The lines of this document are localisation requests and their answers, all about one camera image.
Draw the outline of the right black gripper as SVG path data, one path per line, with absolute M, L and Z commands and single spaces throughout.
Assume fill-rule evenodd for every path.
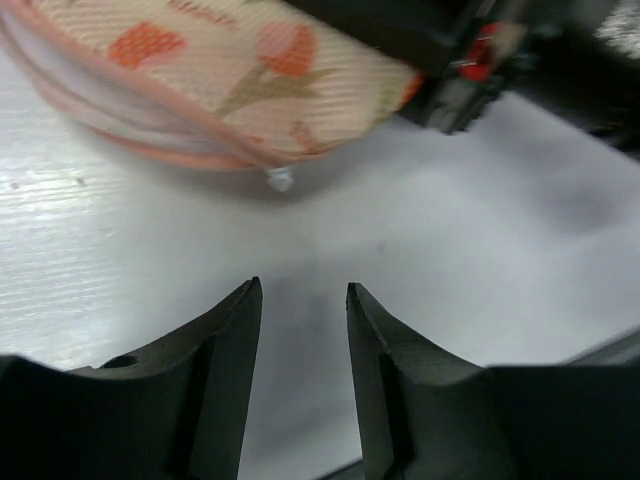
M 426 77 L 408 120 L 455 134 L 514 91 L 639 155 L 635 1 L 301 1 L 298 8 Z

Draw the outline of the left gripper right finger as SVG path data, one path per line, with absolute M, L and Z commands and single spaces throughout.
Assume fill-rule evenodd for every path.
M 368 479 L 635 479 L 639 335 L 566 363 L 483 368 L 350 284 L 347 323 Z

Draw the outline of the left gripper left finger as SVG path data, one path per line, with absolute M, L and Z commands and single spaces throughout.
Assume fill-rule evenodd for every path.
M 234 479 L 261 324 L 262 288 L 98 368 L 1 359 L 5 479 Z

